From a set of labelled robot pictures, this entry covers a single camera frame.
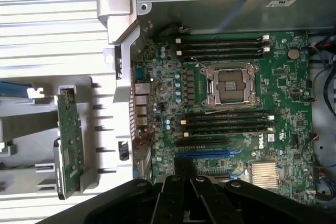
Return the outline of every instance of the motherboard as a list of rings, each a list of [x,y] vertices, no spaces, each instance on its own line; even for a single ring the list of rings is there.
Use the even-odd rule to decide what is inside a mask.
[[[307,44],[294,32],[150,40],[133,77],[153,180],[192,158],[219,184],[242,179],[313,204],[312,148],[301,153],[312,132]]]

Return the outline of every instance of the silver metal panel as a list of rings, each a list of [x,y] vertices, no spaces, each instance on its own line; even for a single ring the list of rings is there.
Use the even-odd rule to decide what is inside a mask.
[[[161,1],[166,2],[152,3],[151,12],[139,17],[142,31],[147,36],[176,22],[189,27],[191,34],[315,30],[336,23],[336,7],[332,5],[335,0],[295,0],[287,7],[269,7],[271,1],[283,0]],[[146,29],[149,20],[154,26],[152,30]]]

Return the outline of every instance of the chip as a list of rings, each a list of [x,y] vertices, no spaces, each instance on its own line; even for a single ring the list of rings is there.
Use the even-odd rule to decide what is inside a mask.
[[[296,127],[304,127],[304,121],[303,120],[297,120],[296,121]]]
[[[300,159],[301,159],[300,153],[294,153],[294,160],[300,160]]]

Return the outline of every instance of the blue pcie slot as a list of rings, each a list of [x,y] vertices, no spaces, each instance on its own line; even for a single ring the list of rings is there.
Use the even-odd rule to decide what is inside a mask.
[[[202,158],[202,157],[229,157],[230,151],[206,151],[206,152],[177,152],[175,157],[189,157],[189,158]]]

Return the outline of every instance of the black pcie slot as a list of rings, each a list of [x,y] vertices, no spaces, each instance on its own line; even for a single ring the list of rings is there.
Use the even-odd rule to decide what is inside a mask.
[[[177,147],[183,147],[183,146],[195,146],[195,145],[214,145],[214,144],[229,144],[228,140],[222,140],[222,139],[188,139],[183,138],[181,140],[175,141],[175,145]]]
[[[257,49],[246,49],[246,48],[239,48],[239,49],[227,49],[227,50],[189,50],[189,51],[182,51],[181,58],[186,57],[201,57],[201,56],[243,56],[243,55],[258,55],[263,54],[263,48]]]
[[[212,132],[212,131],[221,131],[221,130],[240,130],[240,129],[249,129],[249,128],[260,128],[260,127],[272,127],[270,123],[253,123],[249,125],[215,125],[215,126],[198,126],[196,128],[192,127],[190,129],[185,129],[185,131],[190,132]]]
[[[188,122],[203,121],[203,120],[224,120],[224,119],[251,119],[265,118],[270,115],[268,110],[252,110],[239,112],[216,112],[212,114],[205,113],[188,113],[184,114],[183,118]]]
[[[183,62],[195,62],[194,59],[197,59],[200,62],[204,61],[214,61],[214,60],[258,60],[262,59],[266,56],[265,53],[262,54],[251,54],[251,55],[245,55],[245,54],[235,54],[235,55],[221,55],[221,56],[216,56],[216,57],[196,57],[193,56],[191,57],[184,57],[181,58]]]
[[[251,125],[256,123],[268,123],[267,118],[247,118],[247,119],[228,119],[220,121],[196,121],[190,122],[185,125],[186,129],[192,129],[194,127],[212,127],[212,126],[221,126],[221,125]]]
[[[266,132],[268,127],[257,127],[257,128],[241,128],[241,129],[231,129],[231,130],[216,130],[216,131],[193,131],[184,132],[185,137],[193,136],[218,136],[218,135],[228,135],[228,134],[238,134],[238,133],[252,133],[252,132]]]
[[[213,177],[214,179],[217,179],[217,180],[227,180],[227,179],[230,179],[230,174],[229,174],[229,173],[222,173],[222,174],[203,174],[203,175]]]
[[[245,39],[214,39],[214,40],[182,40],[183,46],[210,46],[210,45],[230,45],[230,44],[258,44],[263,41],[262,37],[259,38],[245,38]]]

